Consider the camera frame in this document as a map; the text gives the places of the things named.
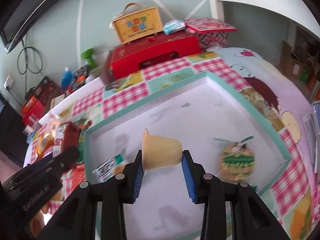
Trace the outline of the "orange cake packet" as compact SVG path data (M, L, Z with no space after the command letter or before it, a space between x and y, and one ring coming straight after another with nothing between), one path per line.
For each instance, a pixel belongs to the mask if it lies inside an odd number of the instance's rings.
M36 154L38 158L42 158L46 150L53 146L55 140L55 135L52 133L43 133L38 138L37 144L36 144Z

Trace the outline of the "yellow pudding cup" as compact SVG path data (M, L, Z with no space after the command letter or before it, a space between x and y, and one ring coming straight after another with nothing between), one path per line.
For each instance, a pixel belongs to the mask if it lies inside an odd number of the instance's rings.
M151 135L144 129L142 139L142 167L150 170L175 166L182 161L183 148L179 140Z

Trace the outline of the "yellow childrens day box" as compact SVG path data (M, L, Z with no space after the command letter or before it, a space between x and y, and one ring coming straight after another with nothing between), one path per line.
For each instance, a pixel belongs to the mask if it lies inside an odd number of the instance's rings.
M146 8L137 3L127 4L123 12L112 21L112 26L121 44L163 31L158 8Z

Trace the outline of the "pink plaid tablecloth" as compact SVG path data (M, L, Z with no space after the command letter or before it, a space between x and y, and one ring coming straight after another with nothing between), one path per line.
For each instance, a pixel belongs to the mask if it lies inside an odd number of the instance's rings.
M71 117L71 107L58 116L62 121L75 121L93 110L103 120L121 109L168 85L177 74L209 71L261 109L272 122L291 154L288 167L263 194L268 207L291 239L307 239L319 226L319 186L314 173L314 152L309 149L305 118L313 116L313 107L299 89L276 67L254 51L244 48L221 48L173 59L139 70L103 90L101 103ZM35 162L36 144L48 122L35 134L27 150L26 164Z

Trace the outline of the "wall power socket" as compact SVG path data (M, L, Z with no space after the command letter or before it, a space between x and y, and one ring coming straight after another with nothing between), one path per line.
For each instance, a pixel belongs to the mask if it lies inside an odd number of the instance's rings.
M14 79L11 77L11 75L8 75L7 76L7 79L6 79L6 81L5 81L5 83L4 83L4 88L6 89L6 90L11 90L12 89L12 87L13 87L13 85L14 85Z

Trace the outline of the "teal rimmed white tray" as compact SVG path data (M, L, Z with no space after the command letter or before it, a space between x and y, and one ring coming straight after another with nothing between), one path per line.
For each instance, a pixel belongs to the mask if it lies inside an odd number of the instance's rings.
M283 172L291 154L271 122L232 86L202 72L153 93L94 125L85 134L85 168L89 182L104 161L123 154L134 161L143 132L177 139L193 161L219 173L218 139L253 137L249 148L255 167L248 183L265 192ZM128 239L190 239L201 231L204 206L188 196L180 165L151 170L139 197L124 206Z

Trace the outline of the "large red gift box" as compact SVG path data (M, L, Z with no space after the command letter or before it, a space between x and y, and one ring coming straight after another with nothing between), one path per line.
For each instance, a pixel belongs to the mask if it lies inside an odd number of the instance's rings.
M171 35L160 33L115 47L106 65L111 76L120 79L150 66L200 52L200 43L193 34L185 31Z

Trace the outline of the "blue wet wipes pack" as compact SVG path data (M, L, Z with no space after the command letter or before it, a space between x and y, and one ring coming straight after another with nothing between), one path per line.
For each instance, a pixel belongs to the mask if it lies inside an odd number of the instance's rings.
M165 35L170 35L178 31L184 30L185 27L186 25L183 20L171 20L164 24L163 32L165 33Z

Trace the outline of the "red orange boxes stack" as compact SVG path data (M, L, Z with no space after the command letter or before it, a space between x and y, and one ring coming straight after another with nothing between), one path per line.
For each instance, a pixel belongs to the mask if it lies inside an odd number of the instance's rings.
M22 122L26 125L29 118L42 118L50 109L51 100L60 95L60 87L45 76L31 91L26 103L21 109Z

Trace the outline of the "blue water bottle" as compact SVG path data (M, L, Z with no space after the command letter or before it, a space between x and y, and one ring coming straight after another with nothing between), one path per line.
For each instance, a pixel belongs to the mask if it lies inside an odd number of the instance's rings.
M72 83L72 79L73 79L73 74L71 72L71 70L66 67L65 68L65 72L63 73L62 77L61 77L61 89L62 91L66 91L70 84Z

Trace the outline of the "round cookie clear packet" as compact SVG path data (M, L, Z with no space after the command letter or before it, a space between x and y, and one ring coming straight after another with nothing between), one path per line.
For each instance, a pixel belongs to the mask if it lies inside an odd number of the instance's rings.
M255 167L255 155L250 149L254 136L241 141L230 141L214 138L220 151L218 161L218 174L223 181L238 183L246 180Z

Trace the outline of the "cardboard box of toys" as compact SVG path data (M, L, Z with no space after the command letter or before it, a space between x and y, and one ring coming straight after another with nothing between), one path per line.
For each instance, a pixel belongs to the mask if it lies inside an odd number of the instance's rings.
M110 75L108 72L108 68L103 64L95 69L91 69L88 65L84 65L72 72L72 74L73 79L69 88L66 91L62 91L60 84L60 95L51 100L50 109L53 109L63 99L67 98L73 92L83 87L84 85L90 83L97 77L101 78L105 85L113 80L112 75Z

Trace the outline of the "dark red biscuit packet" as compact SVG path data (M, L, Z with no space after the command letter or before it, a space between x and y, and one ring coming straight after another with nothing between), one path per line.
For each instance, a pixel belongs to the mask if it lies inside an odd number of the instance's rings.
M56 157L71 146L78 148L80 132L81 129L72 122L61 124L56 130L53 157Z

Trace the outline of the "red patterned flat box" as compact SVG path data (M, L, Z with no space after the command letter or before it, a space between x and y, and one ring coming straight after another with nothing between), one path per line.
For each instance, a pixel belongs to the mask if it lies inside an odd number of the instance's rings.
M226 48L228 33L237 31L236 27L211 17L190 18L184 22L186 31L197 37L201 50L215 46Z

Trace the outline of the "green dumbbell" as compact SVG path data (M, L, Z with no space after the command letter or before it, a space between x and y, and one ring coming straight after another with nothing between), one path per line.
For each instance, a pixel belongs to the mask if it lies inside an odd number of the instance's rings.
M83 51L81 53L81 58L83 60L85 60L87 62L87 65L91 68L91 69L95 69L97 68L97 64L96 62L93 60L93 54L94 54L94 50L93 48L90 48L86 51Z

